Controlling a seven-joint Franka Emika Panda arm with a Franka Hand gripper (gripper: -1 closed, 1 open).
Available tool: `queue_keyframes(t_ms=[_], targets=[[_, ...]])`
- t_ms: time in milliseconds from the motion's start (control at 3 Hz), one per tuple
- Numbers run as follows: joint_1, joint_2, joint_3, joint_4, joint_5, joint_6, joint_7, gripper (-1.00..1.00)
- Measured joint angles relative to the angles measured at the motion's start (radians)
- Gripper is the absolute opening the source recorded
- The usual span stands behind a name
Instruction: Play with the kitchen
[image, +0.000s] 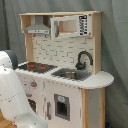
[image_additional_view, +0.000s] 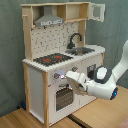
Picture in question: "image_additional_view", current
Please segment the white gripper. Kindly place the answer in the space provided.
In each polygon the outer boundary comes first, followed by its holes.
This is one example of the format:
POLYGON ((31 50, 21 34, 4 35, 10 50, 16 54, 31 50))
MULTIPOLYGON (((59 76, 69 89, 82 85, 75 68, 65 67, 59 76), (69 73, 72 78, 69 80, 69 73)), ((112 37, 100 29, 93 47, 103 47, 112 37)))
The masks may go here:
POLYGON ((66 73, 66 79, 69 85, 72 87, 75 94, 88 94, 88 83, 90 82, 90 79, 87 77, 86 74, 68 71, 66 73))

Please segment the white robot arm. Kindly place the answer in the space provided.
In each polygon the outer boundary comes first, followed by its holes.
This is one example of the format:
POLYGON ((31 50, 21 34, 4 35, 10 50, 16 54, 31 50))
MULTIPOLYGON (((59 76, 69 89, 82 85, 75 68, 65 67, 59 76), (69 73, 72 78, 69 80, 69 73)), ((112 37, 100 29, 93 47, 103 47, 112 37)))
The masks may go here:
POLYGON ((122 57, 119 63, 109 69, 99 66, 94 71, 94 79, 91 80, 85 73, 68 71, 66 79, 73 91, 78 95, 95 96, 96 98, 112 100, 117 95, 117 81, 128 70, 128 40, 123 46, 122 57))

